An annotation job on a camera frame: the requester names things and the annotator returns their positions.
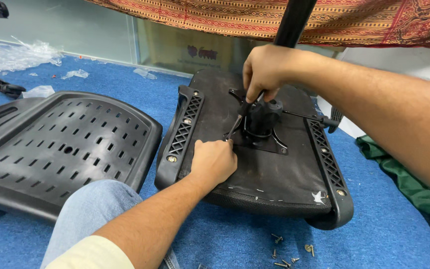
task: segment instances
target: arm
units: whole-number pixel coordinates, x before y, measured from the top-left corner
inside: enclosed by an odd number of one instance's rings
[[[301,83],[337,107],[430,186],[430,81],[356,66],[312,52],[256,47],[244,65],[247,100]]]
[[[108,222],[94,235],[115,243],[134,268],[157,268],[185,218],[236,170],[233,141],[195,142],[190,175]]]

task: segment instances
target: jeans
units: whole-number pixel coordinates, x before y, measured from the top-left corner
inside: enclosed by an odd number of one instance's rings
[[[99,180],[80,188],[67,199],[57,218],[41,269],[141,201],[133,189],[116,180]],[[159,269],[180,269],[172,248]]]

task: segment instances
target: blue carpet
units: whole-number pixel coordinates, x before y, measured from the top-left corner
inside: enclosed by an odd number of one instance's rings
[[[88,78],[60,79],[80,68]],[[61,67],[43,64],[2,78],[27,89],[52,85],[56,91],[83,90],[120,99],[160,122],[165,133],[176,107],[177,87],[188,85],[189,79],[154,73],[158,79],[149,80],[133,70],[66,57]],[[0,94],[0,105],[10,100]],[[271,253],[276,246],[280,258],[301,258],[297,268],[430,268],[430,226],[421,213],[376,162],[363,158],[353,138],[341,130],[328,137],[353,197],[352,221],[321,231],[300,219],[252,215],[201,202],[173,243],[181,266],[273,268]],[[155,163],[140,192],[144,199],[156,193],[154,176]],[[0,211],[0,268],[38,268],[51,231],[49,224]],[[282,235],[284,241],[274,244],[271,233]],[[304,250],[305,244],[314,245],[315,257]]]

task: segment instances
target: orange printed fabric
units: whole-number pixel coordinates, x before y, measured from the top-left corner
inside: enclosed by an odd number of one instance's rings
[[[87,0],[141,19],[272,41],[287,0]],[[301,44],[430,47],[430,0],[318,0]]]

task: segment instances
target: green cloth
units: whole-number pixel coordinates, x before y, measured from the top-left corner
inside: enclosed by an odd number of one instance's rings
[[[430,214],[430,189],[367,135],[356,138],[361,154],[375,160],[379,168],[393,178],[404,196],[418,209]]]

